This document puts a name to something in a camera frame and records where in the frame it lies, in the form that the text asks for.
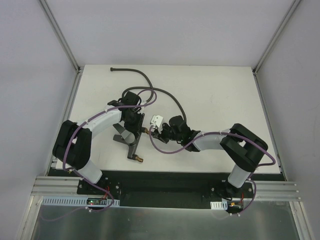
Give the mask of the dark grey faucet valve fitting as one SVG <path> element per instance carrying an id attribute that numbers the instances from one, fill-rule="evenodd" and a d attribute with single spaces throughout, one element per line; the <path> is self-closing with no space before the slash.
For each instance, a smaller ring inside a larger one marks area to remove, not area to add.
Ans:
<path id="1" fill-rule="evenodd" d="M 132 133 L 119 123 L 113 124 L 112 126 L 118 132 L 118 134 L 113 136 L 113 140 L 128 146 L 127 158 L 132 161 L 143 163 L 144 159 L 136 154 L 141 134 L 139 132 Z"/>

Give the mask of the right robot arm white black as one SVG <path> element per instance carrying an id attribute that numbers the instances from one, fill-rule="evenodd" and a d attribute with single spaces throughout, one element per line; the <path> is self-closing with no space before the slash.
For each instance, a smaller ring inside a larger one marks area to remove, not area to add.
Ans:
<path id="1" fill-rule="evenodd" d="M 193 130 L 181 115 L 174 116 L 165 123 L 160 115 L 150 120 L 149 136 L 163 143 L 175 141 L 189 152 L 224 150 L 233 160 L 234 167 L 217 194 L 226 200 L 237 197 L 243 185 L 256 170 L 268 150 L 264 140 L 240 123 L 217 133 Z"/>

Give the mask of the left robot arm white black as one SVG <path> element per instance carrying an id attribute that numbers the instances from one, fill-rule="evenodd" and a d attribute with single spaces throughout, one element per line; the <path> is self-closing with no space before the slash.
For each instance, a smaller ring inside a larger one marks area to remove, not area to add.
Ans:
<path id="1" fill-rule="evenodd" d="M 82 123 L 64 121 L 53 146 L 53 156 L 65 161 L 87 179 L 90 191 L 102 194 L 106 188 L 106 176 L 91 160 L 92 140 L 107 128 L 114 127 L 118 134 L 113 140 L 128 146 L 129 159 L 142 163 L 143 159 L 135 154 L 145 116 L 138 107 L 141 103 L 140 96 L 128 91 L 124 97 L 110 101 L 104 110 Z"/>

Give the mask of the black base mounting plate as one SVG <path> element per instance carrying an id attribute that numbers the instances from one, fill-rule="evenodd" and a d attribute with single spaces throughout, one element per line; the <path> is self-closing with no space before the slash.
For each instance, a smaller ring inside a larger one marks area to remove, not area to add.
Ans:
<path id="1" fill-rule="evenodd" d="M 83 180 L 77 194 L 101 196 L 105 191 L 122 207 L 209 209 L 211 202 L 224 198 L 250 201 L 254 187 L 246 182 L 241 189 L 226 191 L 226 173 L 157 172 L 104 170 L 100 189 Z"/>

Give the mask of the front aluminium rail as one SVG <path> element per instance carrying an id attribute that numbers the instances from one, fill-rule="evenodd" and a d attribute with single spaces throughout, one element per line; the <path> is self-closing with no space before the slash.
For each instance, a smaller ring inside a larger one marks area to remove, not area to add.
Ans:
<path id="1" fill-rule="evenodd" d="M 32 196 L 78 196 L 79 177 L 38 176 L 34 182 Z M 301 192 L 292 181 L 255 180 L 255 199 L 258 201 L 301 202 Z"/>

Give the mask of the left aluminium frame post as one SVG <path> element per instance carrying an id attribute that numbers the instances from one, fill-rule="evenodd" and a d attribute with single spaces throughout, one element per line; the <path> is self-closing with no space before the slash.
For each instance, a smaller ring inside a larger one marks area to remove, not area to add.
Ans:
<path id="1" fill-rule="evenodd" d="M 57 40 L 59 41 L 66 57 L 68 58 L 69 62 L 71 63 L 72 67 L 74 68 L 74 70 L 79 73 L 81 70 L 81 66 L 78 64 L 48 2 L 46 0 L 38 0 L 38 3 L 41 7 L 41 9 L 43 10 L 44 14 L 47 17 L 47 20 L 57 38 Z"/>

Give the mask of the aluminium frame post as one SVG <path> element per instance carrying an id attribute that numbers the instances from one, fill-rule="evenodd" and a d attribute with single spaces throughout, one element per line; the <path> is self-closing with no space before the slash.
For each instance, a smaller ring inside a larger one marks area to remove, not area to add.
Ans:
<path id="1" fill-rule="evenodd" d="M 255 67 L 252 69 L 252 73 L 254 76 L 257 75 L 259 70 L 261 69 L 262 65 L 264 64 L 265 60 L 267 59 L 268 55 L 271 53 L 272 49 L 276 45 L 278 39 L 282 35 L 283 31 L 285 30 L 286 26 L 288 25 L 289 21 L 292 19 L 293 15 L 297 11 L 298 7 L 302 3 L 302 0 L 293 0 L 286 11 L 284 17 L 280 21 L 278 27 L 276 28 L 275 32 L 273 33 L 270 41 L 268 42 L 265 50 L 263 51 L 261 57 L 259 58 L 258 62 L 256 63 Z"/>
<path id="2" fill-rule="evenodd" d="M 57 38 L 57 40 L 59 41 L 66 57 L 68 58 L 69 62 L 71 63 L 72 67 L 74 68 L 74 70 L 79 73 L 81 70 L 81 66 L 78 64 L 48 2 L 46 0 L 38 0 L 38 3 L 41 7 L 41 9 L 43 10 L 44 14 L 47 17 L 47 20 Z"/>

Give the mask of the right aluminium frame post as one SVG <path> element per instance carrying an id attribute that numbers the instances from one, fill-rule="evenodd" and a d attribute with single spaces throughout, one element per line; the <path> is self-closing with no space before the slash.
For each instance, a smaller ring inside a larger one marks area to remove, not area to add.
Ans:
<path id="1" fill-rule="evenodd" d="M 268 55 L 271 53 L 272 49 L 276 45 L 278 39 L 282 35 L 283 31 L 285 30 L 286 26 L 288 25 L 289 21 L 292 19 L 293 15 L 297 11 L 298 7 L 302 3 L 302 0 L 293 0 L 286 11 L 284 17 L 280 21 L 278 27 L 276 28 L 275 32 L 273 33 L 270 41 L 268 42 L 265 50 L 263 51 L 261 57 L 259 58 L 258 62 L 256 63 L 255 67 L 252 69 L 252 73 L 254 76 L 257 75 L 259 70 L 261 69 L 262 65 L 264 64 L 265 60 L 267 59 Z"/>

